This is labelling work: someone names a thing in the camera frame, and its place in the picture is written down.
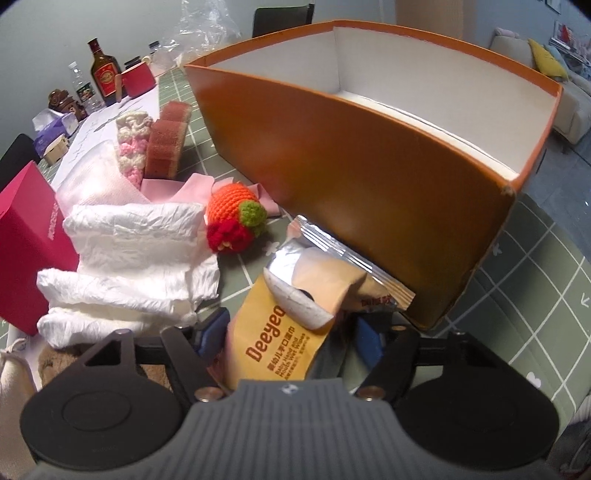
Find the red cup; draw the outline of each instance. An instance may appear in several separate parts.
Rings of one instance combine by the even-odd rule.
[[[121,73],[121,82],[131,98],[139,97],[156,86],[156,79],[144,61]]]

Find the black gripper pad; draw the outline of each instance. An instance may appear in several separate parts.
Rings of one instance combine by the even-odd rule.
[[[37,466],[26,480],[556,480],[541,460],[478,472],[418,447],[385,402],[351,397],[341,379],[242,381],[230,397],[195,404],[172,440],[133,465],[103,472]]]

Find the orange crochet ball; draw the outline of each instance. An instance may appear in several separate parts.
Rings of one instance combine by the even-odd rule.
[[[207,223],[219,223],[230,218],[239,220],[238,206],[244,200],[258,202],[256,195],[242,183],[224,185],[212,194],[207,204]]]

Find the blue object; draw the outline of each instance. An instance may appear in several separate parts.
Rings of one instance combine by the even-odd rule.
[[[567,66],[562,54],[558,51],[558,49],[552,45],[544,45],[544,48],[552,54],[552,56],[558,61],[558,63],[562,65],[564,71],[568,73],[569,67]]]
[[[384,354],[383,335],[370,327],[363,317],[357,319],[354,345],[361,360],[370,370],[378,364]]]
[[[228,309],[219,308],[204,322],[195,325],[196,334],[200,334],[201,338],[194,345],[198,345],[196,352],[205,360],[206,365],[211,365],[213,359],[223,349],[228,323],[230,323],[230,312]]]

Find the picture frame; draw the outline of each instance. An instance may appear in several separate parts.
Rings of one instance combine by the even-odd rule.
[[[546,0],[546,5],[555,12],[560,13],[560,1],[561,0]]]

